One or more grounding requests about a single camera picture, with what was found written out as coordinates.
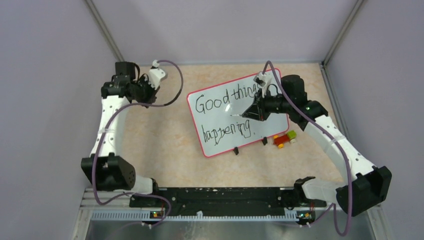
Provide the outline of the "pink framed whiteboard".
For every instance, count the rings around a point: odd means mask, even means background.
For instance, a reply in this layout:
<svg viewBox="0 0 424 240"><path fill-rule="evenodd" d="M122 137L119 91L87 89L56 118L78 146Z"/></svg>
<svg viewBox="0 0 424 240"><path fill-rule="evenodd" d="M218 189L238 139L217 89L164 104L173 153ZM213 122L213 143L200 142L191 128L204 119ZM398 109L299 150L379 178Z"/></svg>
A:
<svg viewBox="0 0 424 240"><path fill-rule="evenodd" d="M265 121L241 116L252 105L255 93L261 88L254 81L255 76L236 78L187 95L187 104L205 157L230 152L288 131L290 124L286 114L271 114Z"/></svg>

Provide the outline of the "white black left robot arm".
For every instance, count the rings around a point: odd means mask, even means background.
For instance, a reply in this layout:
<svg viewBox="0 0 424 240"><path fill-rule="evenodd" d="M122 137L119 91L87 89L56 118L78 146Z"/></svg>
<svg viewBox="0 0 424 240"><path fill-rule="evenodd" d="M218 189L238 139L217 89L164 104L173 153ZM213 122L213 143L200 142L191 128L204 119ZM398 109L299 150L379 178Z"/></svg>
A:
<svg viewBox="0 0 424 240"><path fill-rule="evenodd" d="M123 138L129 104L152 105L166 76L154 60L149 72L140 74L134 62L115 63L115 74L100 89L101 118L95 144L89 157L81 160L81 169L98 191L132 191L141 194L149 207L160 202L152 178L139 176L135 168L122 156Z"/></svg>

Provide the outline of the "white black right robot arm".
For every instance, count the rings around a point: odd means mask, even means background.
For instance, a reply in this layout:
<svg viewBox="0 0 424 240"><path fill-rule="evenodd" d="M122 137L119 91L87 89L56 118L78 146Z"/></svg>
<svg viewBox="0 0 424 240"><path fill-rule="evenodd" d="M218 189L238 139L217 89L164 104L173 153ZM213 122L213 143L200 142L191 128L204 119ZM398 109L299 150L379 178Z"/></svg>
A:
<svg viewBox="0 0 424 240"><path fill-rule="evenodd" d="M284 92L275 95L269 90L273 79L268 73L254 77L260 88L241 116L263 122L271 114L287 114L321 147L343 178L343 182L313 176L300 178L294 184L294 202L299 206L307 206L312 200L337 204L352 217L384 202L392 180L391 171L386 166L375 166L348 141L323 105L308 99L304 80L299 75L281 77L279 84Z"/></svg>

